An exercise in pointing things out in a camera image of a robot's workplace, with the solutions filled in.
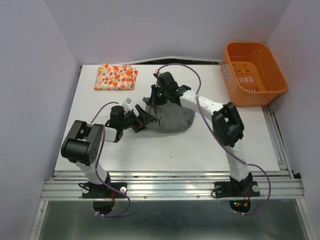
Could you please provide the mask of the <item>grey skirt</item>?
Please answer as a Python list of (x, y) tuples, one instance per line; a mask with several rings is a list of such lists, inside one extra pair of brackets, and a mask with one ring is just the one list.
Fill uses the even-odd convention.
[(145, 111), (156, 118), (145, 127), (158, 133), (185, 132), (192, 126), (195, 118), (194, 110), (169, 101), (164, 105), (146, 105)]

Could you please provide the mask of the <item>floral orange skirt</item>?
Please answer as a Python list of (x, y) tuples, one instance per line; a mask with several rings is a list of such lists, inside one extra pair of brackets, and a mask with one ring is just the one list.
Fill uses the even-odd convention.
[(129, 91), (135, 88), (138, 70), (130, 64), (102, 64), (97, 69), (94, 89), (99, 91)]

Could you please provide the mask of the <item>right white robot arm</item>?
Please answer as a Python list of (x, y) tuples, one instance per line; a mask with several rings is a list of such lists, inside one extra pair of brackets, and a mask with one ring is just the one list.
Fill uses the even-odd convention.
[(229, 164), (229, 181), (214, 184), (216, 198), (240, 197), (250, 191), (253, 176), (245, 162), (245, 127), (237, 107), (231, 102), (222, 104), (199, 96), (189, 86), (179, 86), (170, 72), (156, 72), (154, 77), (151, 95), (144, 99), (146, 109), (157, 119), (154, 128), (163, 133), (182, 132), (191, 126), (195, 114), (200, 114), (225, 150)]

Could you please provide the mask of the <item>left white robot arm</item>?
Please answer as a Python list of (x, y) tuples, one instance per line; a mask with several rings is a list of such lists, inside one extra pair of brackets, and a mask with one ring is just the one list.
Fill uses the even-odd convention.
[(98, 158), (102, 154), (102, 145), (105, 142), (117, 143), (127, 129), (140, 132), (146, 125), (154, 122), (156, 117), (144, 111), (138, 104), (134, 110), (125, 104), (111, 108), (110, 118), (105, 124), (87, 123), (75, 120), (67, 133), (62, 146), (61, 156), (75, 164), (87, 178), (86, 183), (79, 183), (84, 199), (110, 198), (126, 183), (111, 184), (110, 174), (100, 165)]

